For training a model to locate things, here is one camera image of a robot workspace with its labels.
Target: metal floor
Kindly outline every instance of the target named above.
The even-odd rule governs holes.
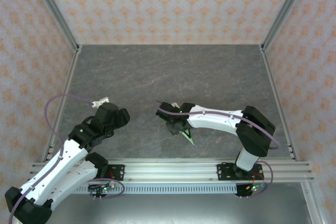
[[[155,116],[155,100],[222,110],[255,106],[276,126],[282,144],[268,157],[289,157],[257,45],[83,46],[69,92],[92,101],[109,97],[128,109],[129,124],[94,149],[105,158],[236,157],[241,150],[237,137],[221,131],[192,129],[195,146],[182,135],[172,136]],[[60,134],[66,137],[95,111],[67,99]]]
[[[47,224],[310,224],[300,184],[273,184],[250,200],[233,194],[122,195],[93,201],[70,195]]]

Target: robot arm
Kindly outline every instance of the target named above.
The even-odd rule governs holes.
[[[167,114],[164,111],[183,113],[183,115]],[[275,131],[274,125],[252,106],[246,106],[245,110],[221,111],[207,109],[192,103],[183,103],[179,108],[176,103],[162,102],[156,115],[166,121],[168,129],[173,135],[188,132],[192,128],[209,128],[238,136],[243,149],[239,153],[235,165],[247,172],[253,168],[260,157],[267,155],[271,139],[239,118],[248,118],[271,135]]]
[[[59,159],[60,151],[31,180],[20,188],[11,187],[5,194],[8,209],[25,193],[14,212],[23,224],[45,224],[52,211],[78,186],[93,178],[103,178],[108,161],[97,153],[88,153],[105,138],[111,137],[114,130],[125,126],[130,120],[126,109],[120,109],[109,102],[98,107],[95,116],[76,125],[64,142],[64,151],[58,165],[33,188],[33,184],[44,176]],[[75,170],[72,167],[86,157]]]

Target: gray marble surface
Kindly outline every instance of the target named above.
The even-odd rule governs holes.
[[[287,141],[266,68],[257,45],[83,46],[70,93],[97,101],[109,97],[127,108],[131,121],[94,151],[106,158],[236,157],[236,136],[192,129],[195,146],[172,136],[155,116],[155,100],[242,110],[255,106],[276,126],[282,144],[269,157],[288,157]],[[95,109],[67,99],[60,124],[66,137]]]

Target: green object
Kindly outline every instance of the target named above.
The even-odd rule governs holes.
[[[182,135],[184,135],[185,138],[188,139],[189,142],[191,142],[192,145],[195,145],[194,141],[193,141],[193,139],[191,137],[190,130],[186,130],[186,131],[182,132]]]

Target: patterned wallpaper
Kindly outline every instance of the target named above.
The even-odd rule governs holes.
[[[335,221],[336,0],[297,0],[267,56],[299,156],[313,162]]]
[[[80,44],[259,44],[285,0],[56,0]]]
[[[8,223],[5,191],[40,162],[49,136],[43,108],[62,92],[73,52],[43,0],[0,0],[0,17],[0,223]]]

